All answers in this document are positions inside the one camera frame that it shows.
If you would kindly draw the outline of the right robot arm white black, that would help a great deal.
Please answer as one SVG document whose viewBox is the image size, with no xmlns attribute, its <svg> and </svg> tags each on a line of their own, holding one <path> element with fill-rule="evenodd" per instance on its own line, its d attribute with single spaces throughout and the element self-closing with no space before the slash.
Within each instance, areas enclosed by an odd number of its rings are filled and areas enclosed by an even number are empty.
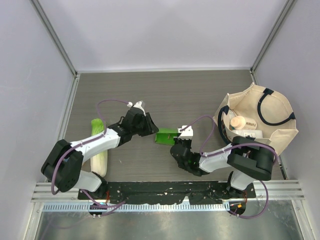
<svg viewBox="0 0 320 240">
<path fill-rule="evenodd" d="M 203 153 L 191 151 L 190 139 L 178 138 L 170 155 L 179 168 L 197 177 L 233 167 L 225 186 L 226 193 L 233 198 L 241 196 L 255 180 L 271 180 L 273 165 L 278 161 L 273 147 L 242 136 L 234 137 L 221 149 Z"/>
</svg>

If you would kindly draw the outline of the green paper box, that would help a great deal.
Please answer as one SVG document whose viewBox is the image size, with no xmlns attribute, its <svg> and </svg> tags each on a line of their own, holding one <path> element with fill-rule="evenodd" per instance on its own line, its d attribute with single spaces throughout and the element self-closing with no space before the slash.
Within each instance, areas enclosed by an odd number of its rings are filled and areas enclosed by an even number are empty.
<svg viewBox="0 0 320 240">
<path fill-rule="evenodd" d="M 178 133 L 177 128 L 159 128 L 159 131 L 155 135 L 155 143 L 173 146 L 175 144 L 175 138 L 178 137 Z"/>
</svg>

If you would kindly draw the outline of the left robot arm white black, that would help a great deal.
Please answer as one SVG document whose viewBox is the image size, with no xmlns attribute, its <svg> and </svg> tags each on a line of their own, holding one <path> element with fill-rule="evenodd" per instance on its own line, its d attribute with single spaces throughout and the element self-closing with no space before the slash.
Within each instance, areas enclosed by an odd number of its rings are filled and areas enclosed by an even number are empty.
<svg viewBox="0 0 320 240">
<path fill-rule="evenodd" d="M 53 195 L 78 188 L 100 200 L 107 192 L 103 177 L 96 172 L 83 171 L 82 164 L 99 153 L 122 146 L 134 135 L 145 137 L 158 131 L 150 113 L 131 107 L 118 122 L 96 135 L 74 142 L 57 141 L 42 165 L 41 173 L 51 181 Z"/>
</svg>

